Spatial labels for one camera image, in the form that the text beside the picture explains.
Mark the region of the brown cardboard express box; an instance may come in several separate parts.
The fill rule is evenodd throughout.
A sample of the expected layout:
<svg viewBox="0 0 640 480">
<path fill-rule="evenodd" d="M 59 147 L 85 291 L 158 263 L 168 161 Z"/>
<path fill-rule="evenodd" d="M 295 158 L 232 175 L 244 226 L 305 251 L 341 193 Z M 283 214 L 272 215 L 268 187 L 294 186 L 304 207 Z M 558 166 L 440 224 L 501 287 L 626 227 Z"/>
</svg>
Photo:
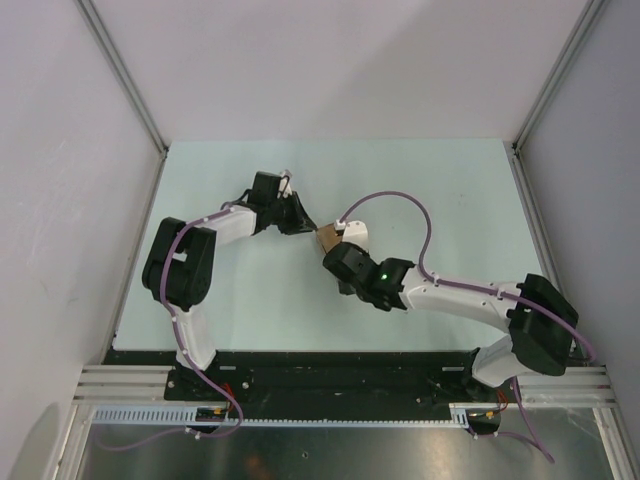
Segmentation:
<svg viewBox="0 0 640 480">
<path fill-rule="evenodd" d="M 334 247 L 341 243 L 334 230 L 334 223 L 318 228 L 316 230 L 316 239 L 324 254 L 329 253 Z"/>
</svg>

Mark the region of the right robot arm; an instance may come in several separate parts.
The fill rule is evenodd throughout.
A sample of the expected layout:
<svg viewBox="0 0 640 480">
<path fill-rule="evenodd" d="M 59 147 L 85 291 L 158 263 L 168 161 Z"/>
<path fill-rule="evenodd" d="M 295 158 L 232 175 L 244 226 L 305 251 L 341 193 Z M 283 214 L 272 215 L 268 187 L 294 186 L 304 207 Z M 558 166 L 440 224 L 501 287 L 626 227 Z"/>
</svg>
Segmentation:
<svg viewBox="0 0 640 480">
<path fill-rule="evenodd" d="M 503 333 L 471 353 L 461 376 L 463 393 L 484 401 L 505 381 L 525 373 L 562 376 L 569 363 L 578 313 L 545 277 L 529 273 L 520 283 L 471 284 L 423 273 L 408 260 L 375 262 L 348 242 L 334 246 L 323 267 L 343 295 L 383 311 L 433 310 L 471 319 Z"/>
</svg>

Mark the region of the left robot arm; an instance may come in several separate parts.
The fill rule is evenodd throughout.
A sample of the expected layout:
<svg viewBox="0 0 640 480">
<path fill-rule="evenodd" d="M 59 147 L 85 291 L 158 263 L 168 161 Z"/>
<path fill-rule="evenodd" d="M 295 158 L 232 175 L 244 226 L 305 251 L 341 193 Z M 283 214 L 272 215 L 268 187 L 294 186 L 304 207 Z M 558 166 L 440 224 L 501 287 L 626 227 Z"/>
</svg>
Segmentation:
<svg viewBox="0 0 640 480">
<path fill-rule="evenodd" d="M 186 387 L 207 400 L 221 393 L 221 376 L 209 368 L 216 347 L 201 304 L 213 279 L 216 249 L 274 226 L 284 235 L 317 229 L 291 185 L 292 174 L 259 171 L 239 198 L 216 212 L 186 222 L 164 218 L 146 259 L 142 284 L 168 312 L 178 364 L 188 370 Z"/>
</svg>

